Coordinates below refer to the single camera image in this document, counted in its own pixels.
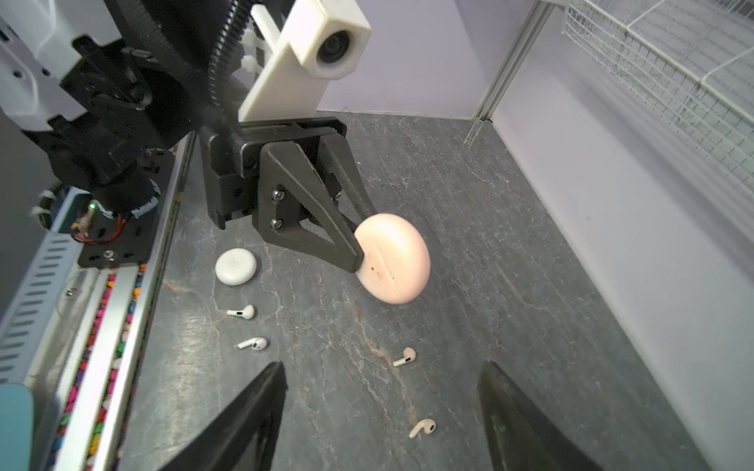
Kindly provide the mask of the pink earbud charging case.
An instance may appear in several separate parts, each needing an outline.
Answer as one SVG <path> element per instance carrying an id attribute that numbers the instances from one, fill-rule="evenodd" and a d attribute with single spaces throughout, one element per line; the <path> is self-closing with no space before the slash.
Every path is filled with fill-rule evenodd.
<path id="1" fill-rule="evenodd" d="M 355 274 L 365 290 L 388 304 L 416 299 L 428 284 L 431 261 L 427 244 L 406 219 L 380 213 L 355 231 L 363 261 Z"/>

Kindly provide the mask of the pink earbud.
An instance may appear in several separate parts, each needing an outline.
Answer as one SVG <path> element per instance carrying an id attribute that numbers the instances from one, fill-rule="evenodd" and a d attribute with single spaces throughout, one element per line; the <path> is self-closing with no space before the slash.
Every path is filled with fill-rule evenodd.
<path id="1" fill-rule="evenodd" d="M 437 428 L 437 423 L 432 418 L 419 420 L 410 430 L 410 439 L 418 437 L 420 434 L 431 435 Z"/>
<path id="2" fill-rule="evenodd" d="M 412 361 L 415 361 L 417 357 L 417 352 L 412 347 L 406 347 L 403 350 L 403 354 L 400 358 L 393 361 L 394 367 L 400 367 L 403 365 L 406 365 L 408 363 L 411 363 Z"/>

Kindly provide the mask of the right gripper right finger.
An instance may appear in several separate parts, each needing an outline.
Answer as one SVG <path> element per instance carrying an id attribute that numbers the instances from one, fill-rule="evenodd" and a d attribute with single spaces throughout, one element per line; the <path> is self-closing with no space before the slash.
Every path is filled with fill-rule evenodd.
<path id="1" fill-rule="evenodd" d="M 495 362 L 477 383 L 485 436 L 495 470 L 599 470 Z"/>

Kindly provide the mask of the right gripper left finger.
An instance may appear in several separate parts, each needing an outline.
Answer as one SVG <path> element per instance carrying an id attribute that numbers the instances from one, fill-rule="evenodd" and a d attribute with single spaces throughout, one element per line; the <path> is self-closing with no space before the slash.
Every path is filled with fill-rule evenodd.
<path id="1" fill-rule="evenodd" d="M 271 362 L 164 470 L 269 470 L 288 390 L 285 366 Z"/>

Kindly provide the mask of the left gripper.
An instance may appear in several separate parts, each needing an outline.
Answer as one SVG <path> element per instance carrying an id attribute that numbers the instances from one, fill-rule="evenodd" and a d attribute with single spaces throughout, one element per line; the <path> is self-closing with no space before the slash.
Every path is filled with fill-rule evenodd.
<path id="1" fill-rule="evenodd" d="M 317 172 L 334 176 L 361 219 L 377 214 L 344 137 L 347 130 L 334 117 L 249 122 L 233 131 L 203 126 L 209 218 L 223 230 L 227 222 L 253 214 L 263 241 L 355 272 L 363 251 Z"/>

